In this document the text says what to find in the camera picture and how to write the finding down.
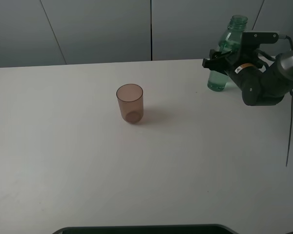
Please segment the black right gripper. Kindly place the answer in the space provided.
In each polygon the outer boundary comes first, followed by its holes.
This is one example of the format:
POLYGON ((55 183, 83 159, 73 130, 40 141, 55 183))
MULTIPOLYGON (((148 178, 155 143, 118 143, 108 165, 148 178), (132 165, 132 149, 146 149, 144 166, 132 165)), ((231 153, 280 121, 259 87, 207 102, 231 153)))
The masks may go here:
POLYGON ((255 52, 216 51, 211 49, 209 59, 203 59, 202 66, 210 71, 226 72, 242 92, 242 100, 247 106, 267 106, 260 83, 263 64, 255 52))

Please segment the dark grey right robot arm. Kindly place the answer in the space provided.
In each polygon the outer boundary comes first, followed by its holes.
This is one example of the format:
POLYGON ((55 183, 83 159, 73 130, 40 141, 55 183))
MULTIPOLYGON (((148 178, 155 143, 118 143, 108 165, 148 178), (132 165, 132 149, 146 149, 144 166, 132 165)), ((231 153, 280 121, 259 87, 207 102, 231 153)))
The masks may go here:
POLYGON ((228 75, 242 92, 247 106, 273 106, 293 90, 293 51, 280 54, 264 72, 258 48, 241 46, 238 51, 210 51, 202 66, 228 75))

